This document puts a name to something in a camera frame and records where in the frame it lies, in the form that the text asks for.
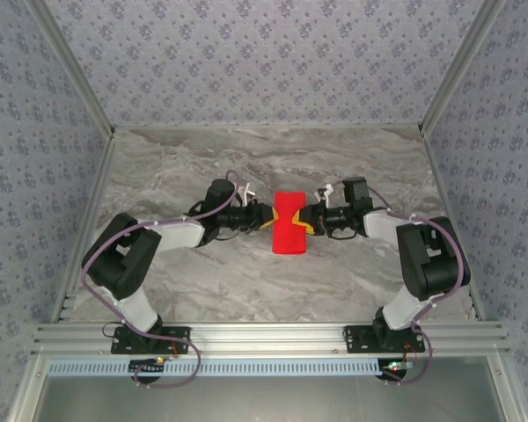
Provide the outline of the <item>black controller board with LED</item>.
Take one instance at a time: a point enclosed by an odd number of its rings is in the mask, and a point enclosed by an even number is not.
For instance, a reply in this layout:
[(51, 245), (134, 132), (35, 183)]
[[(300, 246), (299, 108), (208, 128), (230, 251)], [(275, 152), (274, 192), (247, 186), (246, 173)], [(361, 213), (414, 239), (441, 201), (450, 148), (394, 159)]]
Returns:
[(128, 372), (136, 376), (159, 376), (164, 372), (165, 361), (159, 358), (131, 360)]
[(378, 376), (379, 379), (390, 382), (400, 382), (405, 378), (407, 372), (414, 368), (415, 361), (403, 359), (380, 359), (378, 365), (381, 371), (381, 375)]

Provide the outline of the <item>aluminium table side rail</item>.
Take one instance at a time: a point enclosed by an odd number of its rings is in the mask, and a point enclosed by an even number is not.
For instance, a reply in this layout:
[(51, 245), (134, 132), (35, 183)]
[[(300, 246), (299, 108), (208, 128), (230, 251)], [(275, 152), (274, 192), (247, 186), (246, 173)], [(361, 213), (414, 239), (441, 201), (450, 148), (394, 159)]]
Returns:
[(51, 322), (53, 324), (68, 322), (77, 297), (79, 278), (81, 274), (82, 259), (91, 246), (93, 233), (99, 218), (99, 210), (106, 189), (106, 181), (109, 177), (111, 162), (114, 154), (114, 135), (110, 134), (106, 139), (106, 145), (102, 150), (99, 168), (93, 180), (92, 191), (84, 209), (80, 222), (76, 243), (70, 254), (66, 270), (62, 277), (59, 294), (53, 307)]
[(419, 125), (418, 128), (419, 128), (419, 132), (420, 132), (426, 153), (428, 155), (428, 159), (429, 159), (429, 163), (432, 169), (433, 176), (435, 178), (436, 188), (441, 197), (441, 201), (443, 202), (444, 212), (451, 220), (451, 225), (455, 230), (459, 245), (461, 246), (462, 251), (464, 252), (467, 266), (471, 273), (470, 283), (466, 286), (466, 288), (469, 289), (469, 297), (472, 303), (472, 309), (469, 311), (469, 314), (473, 315), (473, 319), (476, 321), (479, 321), (479, 322), (485, 321), (487, 320), (487, 315), (483, 308), (483, 304), (480, 298), (480, 293), (479, 293), (477, 282), (476, 282), (476, 276), (473, 270), (473, 264), (470, 262), (470, 259), (468, 257), (467, 248), (464, 245), (463, 238), (461, 236), (460, 229), (457, 224), (457, 220), (455, 218), (455, 215), (453, 214), (451, 202), (448, 197), (448, 192), (445, 187), (444, 179), (442, 177), (442, 174), (440, 172), (440, 169), (439, 169), (439, 166), (436, 160), (436, 155), (430, 144), (429, 136), (424, 133), (422, 125)]

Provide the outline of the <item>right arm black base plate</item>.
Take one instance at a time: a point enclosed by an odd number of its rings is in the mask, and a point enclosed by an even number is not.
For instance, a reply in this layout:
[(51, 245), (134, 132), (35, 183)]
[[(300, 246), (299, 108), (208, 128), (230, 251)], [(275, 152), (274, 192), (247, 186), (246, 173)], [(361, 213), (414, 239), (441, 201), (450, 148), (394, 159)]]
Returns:
[(348, 353), (424, 352), (423, 336), (411, 329), (392, 331), (373, 325), (347, 325), (342, 330)]

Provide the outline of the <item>wide aluminium mounting beam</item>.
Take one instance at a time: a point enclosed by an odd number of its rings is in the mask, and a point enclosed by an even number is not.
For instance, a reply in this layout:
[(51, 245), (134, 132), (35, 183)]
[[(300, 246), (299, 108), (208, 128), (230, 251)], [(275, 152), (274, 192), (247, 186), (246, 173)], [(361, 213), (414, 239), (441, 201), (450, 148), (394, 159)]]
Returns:
[[(344, 323), (189, 323), (191, 341), (205, 357), (334, 357), (345, 355)], [(111, 349), (115, 324), (61, 323), (37, 328), (31, 354), (89, 357)], [(497, 322), (423, 322), (436, 357), (508, 354)]]

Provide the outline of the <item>aluminium frame leg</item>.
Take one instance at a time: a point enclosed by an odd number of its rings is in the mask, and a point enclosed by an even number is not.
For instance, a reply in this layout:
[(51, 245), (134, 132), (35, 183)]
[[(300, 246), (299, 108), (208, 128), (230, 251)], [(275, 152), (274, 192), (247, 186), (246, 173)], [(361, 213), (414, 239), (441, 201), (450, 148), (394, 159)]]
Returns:
[(488, 357), (493, 383), (506, 422), (526, 422), (524, 394), (511, 358), (499, 353)]
[(40, 354), (31, 355), (7, 422), (33, 422), (47, 377), (48, 358)]

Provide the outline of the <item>aluminium corner post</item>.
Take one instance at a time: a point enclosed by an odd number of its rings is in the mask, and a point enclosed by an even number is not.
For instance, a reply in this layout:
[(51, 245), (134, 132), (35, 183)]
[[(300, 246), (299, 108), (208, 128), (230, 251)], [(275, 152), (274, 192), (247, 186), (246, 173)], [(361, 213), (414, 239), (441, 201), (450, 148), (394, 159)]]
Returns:
[(43, 33), (43, 36), (61, 63), (75, 91), (84, 102), (84, 106), (91, 115), (96, 127), (105, 137), (110, 139), (113, 135), (111, 122), (46, 1), (24, 1)]
[(443, 115), (454, 91), (458, 88), (473, 58), (500, 14), (507, 0), (482, 0), (471, 24), (460, 42), (457, 51), (444, 72), (443, 79), (430, 100), (419, 123), (419, 130), (427, 139)]

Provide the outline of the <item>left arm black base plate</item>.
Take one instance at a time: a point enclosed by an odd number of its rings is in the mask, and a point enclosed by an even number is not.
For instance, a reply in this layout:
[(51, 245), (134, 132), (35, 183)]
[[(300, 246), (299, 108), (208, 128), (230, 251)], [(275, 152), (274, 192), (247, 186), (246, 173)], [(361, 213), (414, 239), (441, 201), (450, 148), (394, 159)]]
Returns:
[[(164, 336), (190, 339), (191, 329), (186, 326), (159, 326), (155, 327), (151, 333)], [(127, 326), (119, 326), (114, 330), (111, 344), (111, 354), (186, 354), (188, 346), (176, 342), (161, 340), (157, 338), (147, 338), (130, 330)]]

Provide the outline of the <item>red cloth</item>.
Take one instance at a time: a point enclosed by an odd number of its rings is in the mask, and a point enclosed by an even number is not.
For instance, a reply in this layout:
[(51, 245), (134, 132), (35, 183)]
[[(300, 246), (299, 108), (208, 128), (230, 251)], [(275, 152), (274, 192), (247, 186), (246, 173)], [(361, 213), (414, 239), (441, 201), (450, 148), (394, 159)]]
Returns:
[(305, 207), (303, 192), (276, 192), (275, 222), (272, 228), (272, 252), (276, 255), (306, 253), (306, 228), (298, 222), (298, 212)]

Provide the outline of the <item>steel sheet panel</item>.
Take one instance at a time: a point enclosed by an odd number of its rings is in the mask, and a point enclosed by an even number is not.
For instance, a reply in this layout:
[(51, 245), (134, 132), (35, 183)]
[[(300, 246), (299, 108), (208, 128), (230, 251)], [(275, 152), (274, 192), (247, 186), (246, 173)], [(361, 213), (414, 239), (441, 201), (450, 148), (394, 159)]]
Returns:
[(368, 377), (199, 378), (170, 390), (128, 378), (52, 377), (34, 422), (505, 422), (488, 389)]

